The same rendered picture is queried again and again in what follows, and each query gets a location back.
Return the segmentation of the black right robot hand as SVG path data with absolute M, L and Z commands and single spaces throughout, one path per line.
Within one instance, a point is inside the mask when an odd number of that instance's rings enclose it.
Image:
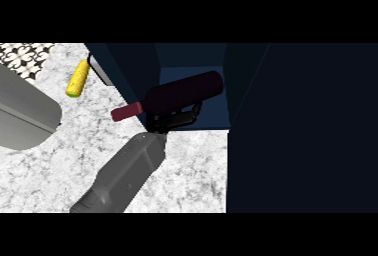
M 174 128 L 192 125 L 201 112 L 202 103 L 196 103 L 190 111 L 175 111 L 165 116 L 146 114 L 146 131 L 167 134 Z

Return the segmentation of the dark red wine bottle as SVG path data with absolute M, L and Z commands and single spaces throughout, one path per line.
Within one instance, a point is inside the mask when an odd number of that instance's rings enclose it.
M 221 92 L 221 75 L 215 71 L 205 72 L 155 86 L 147 91 L 143 100 L 110 111 L 112 120 L 118 122 L 143 112 L 164 116 L 215 97 Z

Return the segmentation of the dark blue cabinet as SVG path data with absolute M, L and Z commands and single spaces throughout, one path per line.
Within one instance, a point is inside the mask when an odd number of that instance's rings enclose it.
M 102 82 L 115 87 L 128 103 L 149 89 L 215 71 L 223 93 L 205 100 L 187 130 L 230 128 L 267 52 L 266 43 L 88 43 L 88 63 Z

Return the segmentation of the dark blue cabinet door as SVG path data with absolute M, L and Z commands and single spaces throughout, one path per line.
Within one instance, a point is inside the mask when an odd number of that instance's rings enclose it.
M 229 132 L 226 208 L 378 212 L 378 44 L 273 44 Z

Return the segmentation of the yellow corn cob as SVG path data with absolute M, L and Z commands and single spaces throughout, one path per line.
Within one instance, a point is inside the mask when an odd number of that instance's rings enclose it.
M 65 88 L 65 94 L 71 98 L 77 98 L 81 95 L 85 79 L 88 75 L 90 65 L 85 59 L 82 59 L 75 67 L 68 86 Z

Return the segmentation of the black white patterned tile panel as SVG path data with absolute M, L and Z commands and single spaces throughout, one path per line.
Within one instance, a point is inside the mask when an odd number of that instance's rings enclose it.
M 43 69 L 53 43 L 0 43 L 0 64 L 34 83 Z

